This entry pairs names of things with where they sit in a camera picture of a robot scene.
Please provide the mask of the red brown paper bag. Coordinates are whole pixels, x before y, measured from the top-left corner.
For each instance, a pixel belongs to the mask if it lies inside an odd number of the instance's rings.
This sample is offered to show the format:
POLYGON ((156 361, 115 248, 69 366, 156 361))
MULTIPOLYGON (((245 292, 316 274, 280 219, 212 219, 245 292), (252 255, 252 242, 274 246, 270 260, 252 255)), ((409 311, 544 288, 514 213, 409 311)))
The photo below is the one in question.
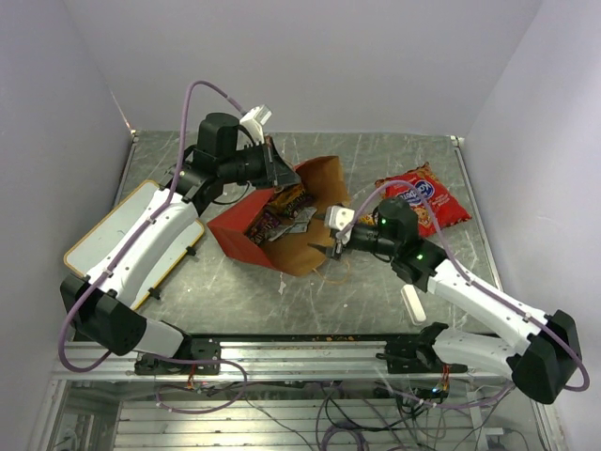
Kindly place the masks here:
MULTIPOLYGON (((297 165, 296 170, 306 191, 314 197, 317 214, 323 214, 329 206, 349 202, 339 157, 322 156, 307 160, 297 165)), ((246 235, 273 196, 272 189, 253 191, 208 221, 208 229, 227 257, 293 276, 307 275, 326 259, 314 246, 332 244, 330 231, 323 222, 313 218, 306 232, 286 234, 260 245, 246 235)))

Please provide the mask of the yellow candy packet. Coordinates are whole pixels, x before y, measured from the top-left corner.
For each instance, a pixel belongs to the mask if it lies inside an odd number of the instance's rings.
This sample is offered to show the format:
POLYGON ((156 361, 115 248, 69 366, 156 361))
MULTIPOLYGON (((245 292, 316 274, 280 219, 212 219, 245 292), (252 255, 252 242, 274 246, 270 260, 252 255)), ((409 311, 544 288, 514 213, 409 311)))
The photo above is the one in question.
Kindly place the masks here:
POLYGON ((378 222, 377 216, 369 213, 369 214, 365 214, 362 217, 359 218, 358 223, 362 224, 362 225, 367 225, 367 226, 375 226, 378 222))

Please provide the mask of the red cookie snack bag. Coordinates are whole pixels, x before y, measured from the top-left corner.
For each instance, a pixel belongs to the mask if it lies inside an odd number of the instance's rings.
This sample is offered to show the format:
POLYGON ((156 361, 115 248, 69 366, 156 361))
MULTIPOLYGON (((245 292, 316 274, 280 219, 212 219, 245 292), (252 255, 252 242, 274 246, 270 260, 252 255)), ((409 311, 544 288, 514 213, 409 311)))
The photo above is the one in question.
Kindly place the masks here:
MULTIPOLYGON (((424 163, 402 175, 378 179, 375 181, 375 186, 379 187, 385 182, 392 180, 403 180, 411 183, 427 200, 441 229, 455 226, 471 219, 467 210, 461 206, 435 175, 429 163, 424 163)), ((418 216, 418 228, 421 237, 427 238, 437 233, 431 216, 426 211, 420 198, 410 188, 400 185, 390 186, 383 191, 381 196, 383 198, 400 196, 411 206, 412 210, 418 216)))

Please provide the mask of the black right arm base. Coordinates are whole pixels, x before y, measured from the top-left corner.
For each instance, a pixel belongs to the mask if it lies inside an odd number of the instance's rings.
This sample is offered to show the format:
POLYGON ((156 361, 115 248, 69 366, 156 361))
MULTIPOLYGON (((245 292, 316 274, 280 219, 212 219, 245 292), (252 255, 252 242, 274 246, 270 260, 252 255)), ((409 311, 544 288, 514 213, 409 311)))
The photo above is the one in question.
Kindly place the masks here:
POLYGON ((389 374, 442 373, 446 364, 433 346, 436 338, 448 331, 447 324, 435 322, 417 334, 391 335, 376 358, 386 363, 389 374))

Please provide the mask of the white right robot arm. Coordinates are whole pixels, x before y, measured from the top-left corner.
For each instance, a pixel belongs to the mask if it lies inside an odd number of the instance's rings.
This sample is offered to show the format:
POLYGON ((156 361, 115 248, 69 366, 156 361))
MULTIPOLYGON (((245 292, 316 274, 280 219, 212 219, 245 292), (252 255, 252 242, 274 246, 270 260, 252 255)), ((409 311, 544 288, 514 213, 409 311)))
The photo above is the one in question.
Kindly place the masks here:
POLYGON ((577 325, 562 310, 549 314, 520 302, 469 272, 450 253, 419 234, 415 211, 402 198, 386 198, 377 220, 361 224, 355 210, 328 207, 318 220, 332 246, 318 246, 328 258, 345 250, 383 257, 406 284, 441 297, 493 331, 465 333, 434 323, 419 334, 415 364, 431 372, 441 365, 465 365, 504 377, 530 399, 553 403, 581 364, 577 325))

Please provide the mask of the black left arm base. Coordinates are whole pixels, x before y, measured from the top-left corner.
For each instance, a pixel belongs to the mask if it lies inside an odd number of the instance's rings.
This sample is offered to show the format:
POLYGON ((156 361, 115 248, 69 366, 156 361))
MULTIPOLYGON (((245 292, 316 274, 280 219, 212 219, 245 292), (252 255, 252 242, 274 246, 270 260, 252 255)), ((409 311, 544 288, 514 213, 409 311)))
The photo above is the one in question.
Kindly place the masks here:
POLYGON ((166 360, 143 353, 134 364, 138 376, 217 375, 222 347, 214 338, 193 334, 186 337, 174 357, 166 360))

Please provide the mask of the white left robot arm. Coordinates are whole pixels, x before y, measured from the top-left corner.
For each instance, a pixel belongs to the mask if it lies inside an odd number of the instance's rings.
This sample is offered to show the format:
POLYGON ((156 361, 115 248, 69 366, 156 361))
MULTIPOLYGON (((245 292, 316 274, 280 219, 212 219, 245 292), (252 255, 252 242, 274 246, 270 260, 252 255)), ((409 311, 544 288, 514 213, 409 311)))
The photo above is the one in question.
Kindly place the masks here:
POLYGON ((70 275, 61 284, 69 327, 118 356, 134 350, 158 354, 171 373, 190 365, 188 335, 146 319, 132 305, 172 243, 223 194, 225 185, 250 184, 263 190, 300 182, 263 132, 270 116, 265 105, 242 118, 206 116, 196 144, 185 149, 182 162, 166 175, 125 236, 85 275, 70 275))

